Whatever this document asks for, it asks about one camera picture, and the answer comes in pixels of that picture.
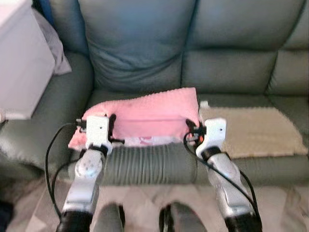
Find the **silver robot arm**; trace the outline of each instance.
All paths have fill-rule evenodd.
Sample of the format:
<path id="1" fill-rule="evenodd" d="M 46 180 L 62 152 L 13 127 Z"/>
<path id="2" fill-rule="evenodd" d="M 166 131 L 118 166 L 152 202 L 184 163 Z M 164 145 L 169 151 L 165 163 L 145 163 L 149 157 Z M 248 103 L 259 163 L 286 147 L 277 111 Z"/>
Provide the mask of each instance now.
<path id="1" fill-rule="evenodd" d="M 240 171 L 226 153 L 221 152 L 225 140 L 226 120 L 223 118 L 205 121 L 207 133 L 202 144 L 196 148 L 196 155 L 212 165 L 245 193 L 240 180 Z M 217 202 L 230 232 L 260 232 L 262 225 L 248 199 L 226 179 L 212 169 L 208 169 L 208 179 L 216 188 Z"/>
<path id="2" fill-rule="evenodd" d="M 65 200 L 57 232 L 87 232 L 96 209 L 106 156 L 112 152 L 110 119 L 89 116 L 86 152 L 75 165 L 75 178 Z"/>

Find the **gray cloth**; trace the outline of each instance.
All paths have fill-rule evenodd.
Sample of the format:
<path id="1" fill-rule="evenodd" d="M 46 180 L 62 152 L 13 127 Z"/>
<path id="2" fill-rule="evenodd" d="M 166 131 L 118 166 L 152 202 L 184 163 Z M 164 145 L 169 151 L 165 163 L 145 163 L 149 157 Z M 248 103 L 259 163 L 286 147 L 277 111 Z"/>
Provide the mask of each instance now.
<path id="1" fill-rule="evenodd" d="M 32 10 L 40 26 L 40 29 L 46 39 L 48 47 L 55 59 L 54 74 L 62 75 L 65 73 L 72 72 L 71 66 L 64 55 L 63 45 L 58 37 L 57 32 L 39 12 L 37 12 L 35 9 Z"/>

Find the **pink fabric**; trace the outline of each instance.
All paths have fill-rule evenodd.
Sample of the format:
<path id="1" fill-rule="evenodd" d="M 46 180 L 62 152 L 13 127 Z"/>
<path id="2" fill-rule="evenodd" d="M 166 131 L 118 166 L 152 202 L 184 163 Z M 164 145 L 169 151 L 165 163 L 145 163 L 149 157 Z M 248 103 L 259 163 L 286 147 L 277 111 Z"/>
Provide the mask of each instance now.
<path id="1" fill-rule="evenodd" d="M 105 101 L 88 109 L 83 120 L 105 114 L 117 116 L 113 130 L 113 137 L 117 139 L 153 136 L 182 139 L 188 131 L 186 119 L 199 124 L 195 88 L 180 88 L 130 100 Z M 86 134 L 77 129 L 69 147 L 81 149 L 85 143 Z"/>

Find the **white cabinet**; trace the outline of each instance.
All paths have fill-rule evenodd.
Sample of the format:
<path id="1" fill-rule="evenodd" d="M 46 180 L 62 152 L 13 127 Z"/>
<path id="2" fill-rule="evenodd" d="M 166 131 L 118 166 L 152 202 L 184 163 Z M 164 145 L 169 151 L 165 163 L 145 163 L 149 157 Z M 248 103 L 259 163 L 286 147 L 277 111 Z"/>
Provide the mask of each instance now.
<path id="1" fill-rule="evenodd" d="M 54 66 L 31 0 L 0 0 L 0 113 L 30 118 Z"/>

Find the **gray leather sofa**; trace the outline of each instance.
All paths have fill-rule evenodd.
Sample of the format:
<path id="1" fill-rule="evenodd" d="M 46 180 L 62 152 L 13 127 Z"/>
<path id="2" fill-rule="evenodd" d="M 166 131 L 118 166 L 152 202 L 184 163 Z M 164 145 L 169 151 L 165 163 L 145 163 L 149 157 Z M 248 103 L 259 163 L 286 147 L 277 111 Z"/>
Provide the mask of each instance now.
<path id="1" fill-rule="evenodd" d="M 0 126 L 1 174 L 41 175 L 57 128 L 96 103 L 179 87 L 196 87 L 210 106 L 274 106 L 308 146 L 307 0 L 50 3 L 73 72 L 51 79 L 31 120 Z M 52 171 L 76 156 L 66 148 L 72 133 L 57 139 Z M 256 185 L 309 181 L 308 156 L 235 162 Z M 117 148 L 102 184 L 202 184 L 205 177 L 182 145 Z"/>

